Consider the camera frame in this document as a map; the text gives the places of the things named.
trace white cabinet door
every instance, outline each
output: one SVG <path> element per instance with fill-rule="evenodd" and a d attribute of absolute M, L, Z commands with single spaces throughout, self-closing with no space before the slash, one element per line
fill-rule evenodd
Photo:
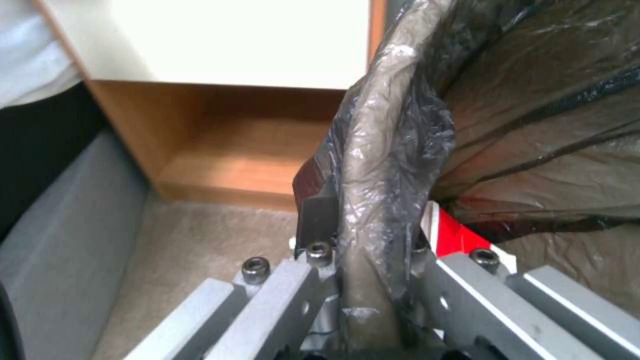
<path fill-rule="evenodd" d="M 369 0 L 40 0 L 91 79 L 346 89 Z"/>

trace white cloth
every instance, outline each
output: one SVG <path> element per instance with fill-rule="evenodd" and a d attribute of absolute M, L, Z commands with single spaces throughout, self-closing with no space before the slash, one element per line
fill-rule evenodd
<path fill-rule="evenodd" d="M 0 0 L 0 108 L 54 96 L 78 82 L 77 69 L 29 0 Z"/>

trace carpet floor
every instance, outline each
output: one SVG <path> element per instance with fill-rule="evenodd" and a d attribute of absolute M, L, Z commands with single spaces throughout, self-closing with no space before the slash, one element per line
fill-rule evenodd
<path fill-rule="evenodd" d="M 93 360 L 120 360 L 204 279 L 231 281 L 242 262 L 274 268 L 291 254 L 295 213 L 167 203 L 148 197 L 136 249 Z"/>

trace gray cushion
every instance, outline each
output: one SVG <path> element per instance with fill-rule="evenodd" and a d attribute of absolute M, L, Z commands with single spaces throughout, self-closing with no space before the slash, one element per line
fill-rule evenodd
<path fill-rule="evenodd" d="M 88 359 L 116 297 L 147 184 L 103 131 L 0 247 L 0 280 L 27 359 Z"/>

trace wooden cabinet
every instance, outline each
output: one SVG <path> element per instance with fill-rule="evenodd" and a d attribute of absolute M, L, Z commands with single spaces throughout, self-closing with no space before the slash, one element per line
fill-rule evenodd
<path fill-rule="evenodd" d="M 35 0 L 166 199 L 294 209 L 382 0 Z"/>

